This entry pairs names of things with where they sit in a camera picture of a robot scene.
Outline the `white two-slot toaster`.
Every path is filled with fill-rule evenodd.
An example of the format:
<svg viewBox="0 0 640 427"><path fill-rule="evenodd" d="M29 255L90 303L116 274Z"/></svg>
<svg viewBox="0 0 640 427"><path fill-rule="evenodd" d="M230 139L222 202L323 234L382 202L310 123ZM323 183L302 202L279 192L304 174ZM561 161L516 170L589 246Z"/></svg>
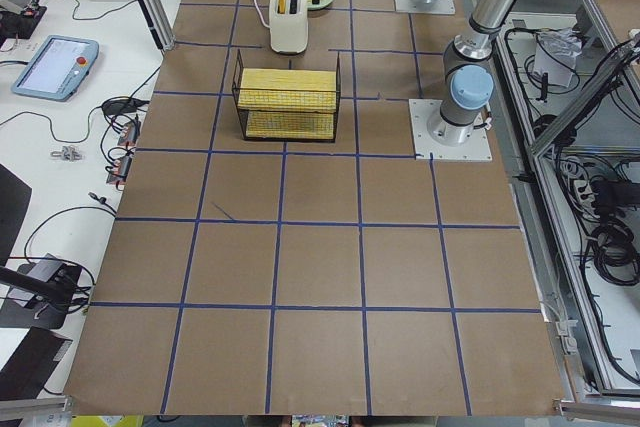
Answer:
<svg viewBox="0 0 640 427"><path fill-rule="evenodd" d="M286 0L286 13L277 12L278 0L270 0L271 49L280 54L299 54L308 45L307 0Z"/></svg>

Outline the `yellow mat upper shelf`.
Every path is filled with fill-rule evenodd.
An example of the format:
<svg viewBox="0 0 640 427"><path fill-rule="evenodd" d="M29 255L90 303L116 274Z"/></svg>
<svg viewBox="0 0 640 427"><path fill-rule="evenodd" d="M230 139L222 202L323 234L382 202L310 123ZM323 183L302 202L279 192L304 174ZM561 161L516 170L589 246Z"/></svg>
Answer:
<svg viewBox="0 0 640 427"><path fill-rule="evenodd" d="M237 105L259 110L333 112L339 100L335 71L245 68L233 85Z"/></svg>

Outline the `yellow mat shelf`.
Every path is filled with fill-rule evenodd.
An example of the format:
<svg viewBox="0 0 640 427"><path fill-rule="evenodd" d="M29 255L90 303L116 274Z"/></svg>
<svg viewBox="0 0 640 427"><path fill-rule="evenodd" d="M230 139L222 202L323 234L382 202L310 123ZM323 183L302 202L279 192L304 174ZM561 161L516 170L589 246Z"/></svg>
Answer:
<svg viewBox="0 0 640 427"><path fill-rule="evenodd" d="M246 135L251 138L332 140L334 120L332 114L252 111L247 120Z"/></svg>
<svg viewBox="0 0 640 427"><path fill-rule="evenodd" d="M333 112L339 100L335 71L245 68L233 85L237 105L259 110Z"/></svg>

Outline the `yellow mat lower shelf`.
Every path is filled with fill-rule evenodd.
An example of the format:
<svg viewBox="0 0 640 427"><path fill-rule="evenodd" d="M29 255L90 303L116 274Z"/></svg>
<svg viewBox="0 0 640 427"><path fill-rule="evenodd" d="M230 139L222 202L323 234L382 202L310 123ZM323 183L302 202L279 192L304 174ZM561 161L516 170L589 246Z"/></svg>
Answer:
<svg viewBox="0 0 640 427"><path fill-rule="evenodd" d="M251 138L332 140L334 120L332 114L252 111L247 120L246 135Z"/></svg>

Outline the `near blue teach pendant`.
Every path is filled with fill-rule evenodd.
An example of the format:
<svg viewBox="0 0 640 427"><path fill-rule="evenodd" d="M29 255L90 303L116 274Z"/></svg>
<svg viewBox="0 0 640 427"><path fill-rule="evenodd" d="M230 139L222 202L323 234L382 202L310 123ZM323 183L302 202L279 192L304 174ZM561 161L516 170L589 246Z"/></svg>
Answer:
<svg viewBox="0 0 640 427"><path fill-rule="evenodd" d="M50 35L11 86L20 96L66 101L79 88L99 55L90 39Z"/></svg>

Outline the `crumpled white paper bag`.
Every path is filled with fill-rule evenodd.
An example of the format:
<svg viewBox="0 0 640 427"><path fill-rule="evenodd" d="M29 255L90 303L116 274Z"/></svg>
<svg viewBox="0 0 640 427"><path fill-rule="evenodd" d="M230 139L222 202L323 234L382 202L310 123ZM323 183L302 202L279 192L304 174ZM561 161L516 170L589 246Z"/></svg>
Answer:
<svg viewBox="0 0 640 427"><path fill-rule="evenodd" d="M535 34L536 51L533 75L541 80L547 75L551 86L572 85L582 43L572 28L544 30Z"/></svg>

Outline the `black electronics box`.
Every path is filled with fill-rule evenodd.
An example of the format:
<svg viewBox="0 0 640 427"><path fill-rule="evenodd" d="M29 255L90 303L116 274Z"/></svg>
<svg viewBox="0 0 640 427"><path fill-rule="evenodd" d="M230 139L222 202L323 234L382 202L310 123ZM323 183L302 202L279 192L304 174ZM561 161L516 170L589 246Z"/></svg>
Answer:
<svg viewBox="0 0 640 427"><path fill-rule="evenodd" d="M25 7L1 0L1 43L7 39L29 39L46 11L47 7L36 0L31 0Z"/></svg>

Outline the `small metal clamp part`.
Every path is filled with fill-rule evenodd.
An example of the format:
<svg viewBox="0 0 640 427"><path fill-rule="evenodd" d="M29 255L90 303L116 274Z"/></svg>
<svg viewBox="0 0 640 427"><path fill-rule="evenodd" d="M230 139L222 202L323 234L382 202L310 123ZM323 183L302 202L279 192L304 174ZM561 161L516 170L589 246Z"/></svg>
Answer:
<svg viewBox="0 0 640 427"><path fill-rule="evenodd" d="M59 150L51 151L50 157L56 160L75 162L83 159L83 154L73 145L63 145Z"/></svg>

